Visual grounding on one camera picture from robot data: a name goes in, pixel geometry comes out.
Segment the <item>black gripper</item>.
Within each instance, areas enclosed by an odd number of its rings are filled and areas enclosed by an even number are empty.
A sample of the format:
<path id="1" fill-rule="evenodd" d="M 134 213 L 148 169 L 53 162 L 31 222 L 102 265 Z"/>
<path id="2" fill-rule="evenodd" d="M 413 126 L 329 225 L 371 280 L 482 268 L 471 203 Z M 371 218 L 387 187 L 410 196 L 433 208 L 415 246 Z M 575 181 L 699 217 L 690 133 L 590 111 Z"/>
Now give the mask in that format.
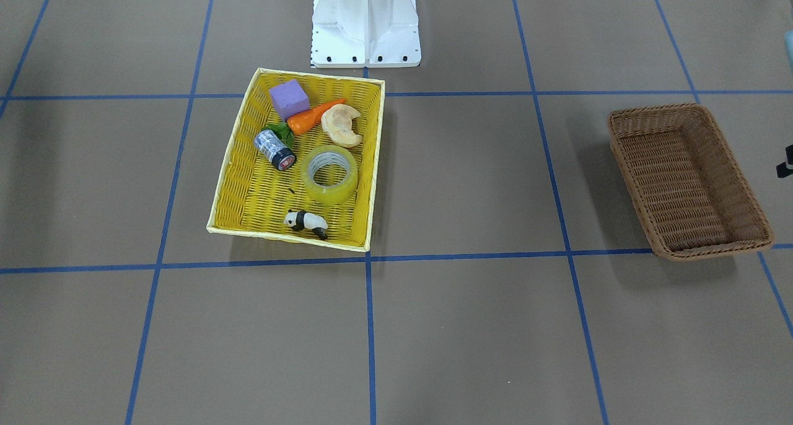
<path id="1" fill-rule="evenodd" d="M 776 166 L 776 176 L 778 178 L 790 177 L 793 174 L 793 145 L 785 148 L 786 159 Z"/>

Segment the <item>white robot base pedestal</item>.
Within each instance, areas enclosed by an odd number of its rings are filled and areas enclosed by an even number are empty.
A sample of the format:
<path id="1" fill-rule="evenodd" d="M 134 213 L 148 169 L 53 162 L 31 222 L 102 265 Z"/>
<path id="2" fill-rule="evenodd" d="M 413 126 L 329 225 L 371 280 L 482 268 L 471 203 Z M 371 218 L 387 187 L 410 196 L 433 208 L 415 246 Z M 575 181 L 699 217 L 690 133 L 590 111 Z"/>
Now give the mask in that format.
<path id="1" fill-rule="evenodd" d="M 422 61 L 416 0 L 312 0 L 316 68 L 412 68 Z"/>

